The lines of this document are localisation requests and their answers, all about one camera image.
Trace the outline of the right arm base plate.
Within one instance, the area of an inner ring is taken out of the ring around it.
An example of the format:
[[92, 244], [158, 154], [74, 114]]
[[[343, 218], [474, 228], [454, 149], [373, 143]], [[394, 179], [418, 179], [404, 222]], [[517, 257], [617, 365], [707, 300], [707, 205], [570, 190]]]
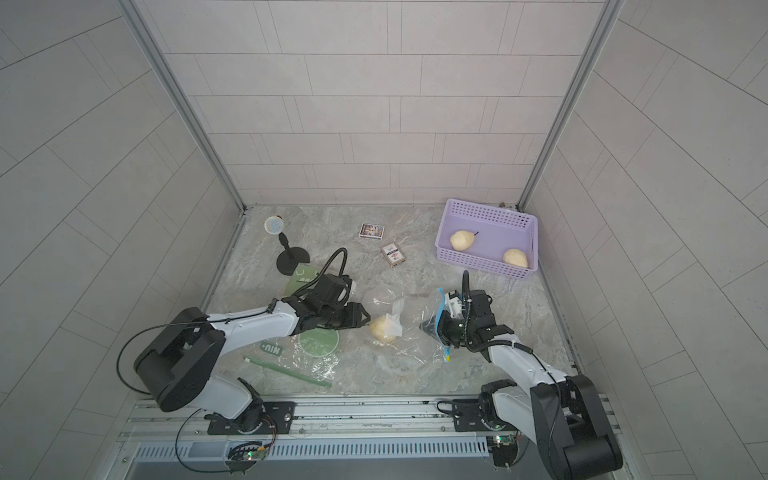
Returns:
[[440, 409], [446, 411], [456, 432], [491, 432], [496, 426], [486, 422], [478, 398], [450, 399], [440, 402]]

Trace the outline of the clear bag blue zip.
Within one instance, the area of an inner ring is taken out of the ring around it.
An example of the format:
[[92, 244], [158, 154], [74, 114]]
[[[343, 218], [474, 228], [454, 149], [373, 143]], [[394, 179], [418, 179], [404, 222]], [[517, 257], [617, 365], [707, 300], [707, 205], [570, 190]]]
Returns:
[[367, 373], [389, 376], [428, 376], [444, 364], [444, 348], [419, 325], [438, 313], [438, 291], [414, 294], [383, 284], [364, 292], [362, 304], [371, 321], [385, 314], [402, 325], [402, 335], [382, 344], [371, 334], [369, 324], [350, 341], [351, 362]]

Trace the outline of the yellow pear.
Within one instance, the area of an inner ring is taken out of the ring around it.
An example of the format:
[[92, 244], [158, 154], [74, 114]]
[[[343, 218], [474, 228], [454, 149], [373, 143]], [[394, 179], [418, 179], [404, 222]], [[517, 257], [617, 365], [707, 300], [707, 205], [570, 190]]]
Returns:
[[369, 329], [374, 338], [382, 344], [390, 344], [402, 335], [402, 325], [389, 314], [372, 320]]
[[455, 251], [462, 252], [472, 247], [476, 237], [476, 232], [460, 230], [450, 236], [449, 242]]
[[529, 267], [529, 261], [527, 255], [519, 249], [509, 249], [503, 255], [503, 262], [505, 264], [527, 269]]

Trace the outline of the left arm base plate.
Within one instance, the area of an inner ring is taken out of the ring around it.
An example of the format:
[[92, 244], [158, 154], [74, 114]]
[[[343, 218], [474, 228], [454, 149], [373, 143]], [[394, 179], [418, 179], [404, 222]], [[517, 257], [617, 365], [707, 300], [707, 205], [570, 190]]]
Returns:
[[218, 413], [208, 413], [209, 435], [268, 435], [288, 434], [297, 404], [290, 401], [266, 402], [249, 406], [235, 419], [227, 419]]

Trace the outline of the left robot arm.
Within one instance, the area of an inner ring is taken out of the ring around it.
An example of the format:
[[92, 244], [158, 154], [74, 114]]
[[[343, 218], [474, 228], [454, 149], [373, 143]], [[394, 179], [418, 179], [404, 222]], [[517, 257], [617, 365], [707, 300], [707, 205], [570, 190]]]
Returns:
[[214, 372], [223, 355], [242, 347], [320, 330], [357, 329], [370, 314], [350, 301], [353, 280], [343, 271], [322, 268], [292, 295], [266, 307], [207, 315], [197, 307], [182, 310], [172, 322], [156, 326], [157, 336], [137, 356], [133, 369], [164, 412], [192, 406], [224, 420], [241, 433], [257, 430], [266, 410], [257, 391], [244, 379]]

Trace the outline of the clear bag green zip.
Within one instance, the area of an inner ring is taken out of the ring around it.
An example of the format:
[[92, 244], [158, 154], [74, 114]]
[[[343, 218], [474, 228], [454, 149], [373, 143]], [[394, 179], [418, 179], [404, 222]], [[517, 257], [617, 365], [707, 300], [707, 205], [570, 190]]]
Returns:
[[329, 389], [335, 376], [340, 335], [314, 329], [291, 337], [258, 342], [244, 360], [268, 371]]

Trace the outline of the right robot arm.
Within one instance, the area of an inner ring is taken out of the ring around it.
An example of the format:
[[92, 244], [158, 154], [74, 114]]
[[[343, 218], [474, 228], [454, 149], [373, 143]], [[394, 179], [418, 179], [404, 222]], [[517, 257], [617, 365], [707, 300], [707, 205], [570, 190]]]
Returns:
[[623, 455], [594, 383], [545, 363], [511, 327], [497, 323], [492, 299], [463, 287], [436, 294], [436, 311], [421, 330], [448, 357], [465, 348], [500, 368], [505, 378], [487, 383], [475, 399], [440, 400], [459, 432], [487, 431], [498, 466], [512, 466], [523, 454], [520, 437], [535, 445], [553, 479], [592, 479], [617, 471]]

